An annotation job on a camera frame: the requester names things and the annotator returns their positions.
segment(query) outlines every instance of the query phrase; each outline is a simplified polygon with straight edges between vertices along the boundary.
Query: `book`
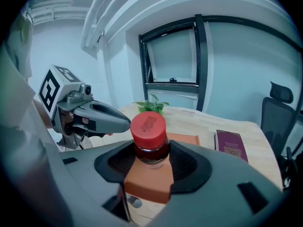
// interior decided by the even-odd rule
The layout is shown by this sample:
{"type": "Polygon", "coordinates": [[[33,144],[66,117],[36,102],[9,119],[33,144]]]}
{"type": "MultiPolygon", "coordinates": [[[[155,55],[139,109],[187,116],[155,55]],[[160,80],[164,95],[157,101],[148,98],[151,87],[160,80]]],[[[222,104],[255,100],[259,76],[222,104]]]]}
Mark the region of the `book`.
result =
{"type": "Polygon", "coordinates": [[[238,133],[217,130],[214,136],[215,150],[233,155],[248,162],[245,147],[238,133]]]}

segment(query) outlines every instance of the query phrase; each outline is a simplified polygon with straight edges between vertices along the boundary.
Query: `window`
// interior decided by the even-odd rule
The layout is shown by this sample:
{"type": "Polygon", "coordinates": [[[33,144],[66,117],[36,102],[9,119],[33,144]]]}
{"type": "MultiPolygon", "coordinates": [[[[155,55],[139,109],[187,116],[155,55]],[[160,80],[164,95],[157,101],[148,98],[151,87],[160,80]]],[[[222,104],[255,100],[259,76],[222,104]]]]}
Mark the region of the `window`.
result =
{"type": "Polygon", "coordinates": [[[158,27],[139,36],[145,99],[169,95],[174,106],[202,110],[207,81],[207,46],[201,15],[158,27]]]}

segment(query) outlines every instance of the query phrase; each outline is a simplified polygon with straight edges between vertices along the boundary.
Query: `black window frame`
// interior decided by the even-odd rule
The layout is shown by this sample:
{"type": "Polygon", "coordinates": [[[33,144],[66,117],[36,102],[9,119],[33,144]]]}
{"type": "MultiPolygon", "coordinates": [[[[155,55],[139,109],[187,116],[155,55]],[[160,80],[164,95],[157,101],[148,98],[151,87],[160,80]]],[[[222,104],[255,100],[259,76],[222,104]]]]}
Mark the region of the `black window frame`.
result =
{"type": "Polygon", "coordinates": [[[202,15],[181,19],[162,25],[143,35],[139,35],[139,47],[142,69],[142,81],[145,100],[148,99],[148,89],[197,93],[198,102],[196,109],[202,111],[208,73],[207,42],[202,15]],[[172,34],[182,30],[194,29],[196,41],[196,82],[154,82],[151,63],[146,43],[161,38],[165,34],[172,34]]]}

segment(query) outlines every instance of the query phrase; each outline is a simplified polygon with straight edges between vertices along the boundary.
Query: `jar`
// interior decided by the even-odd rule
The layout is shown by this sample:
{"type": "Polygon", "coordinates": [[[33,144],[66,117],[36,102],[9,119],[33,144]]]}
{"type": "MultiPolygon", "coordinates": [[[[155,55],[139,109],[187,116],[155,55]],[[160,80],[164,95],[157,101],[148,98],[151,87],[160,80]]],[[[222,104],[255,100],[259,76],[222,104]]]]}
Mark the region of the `jar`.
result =
{"type": "Polygon", "coordinates": [[[159,168],[169,154],[165,119],[157,112],[143,112],[131,122],[136,156],[151,168],[159,168]]]}

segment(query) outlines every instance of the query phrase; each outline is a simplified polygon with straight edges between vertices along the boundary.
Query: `potted plant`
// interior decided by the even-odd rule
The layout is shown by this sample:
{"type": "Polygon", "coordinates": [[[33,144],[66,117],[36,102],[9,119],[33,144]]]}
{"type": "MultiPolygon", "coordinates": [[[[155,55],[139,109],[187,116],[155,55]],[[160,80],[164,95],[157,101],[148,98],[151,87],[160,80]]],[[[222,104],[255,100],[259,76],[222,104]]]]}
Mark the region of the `potted plant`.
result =
{"type": "Polygon", "coordinates": [[[150,94],[155,101],[149,102],[148,100],[146,100],[145,102],[135,102],[135,104],[138,104],[138,109],[140,113],[143,112],[148,112],[148,111],[153,111],[153,112],[157,112],[161,115],[163,115],[163,107],[164,105],[169,105],[169,103],[167,102],[162,102],[162,103],[158,103],[158,98],[156,95],[154,94],[150,94]]]}

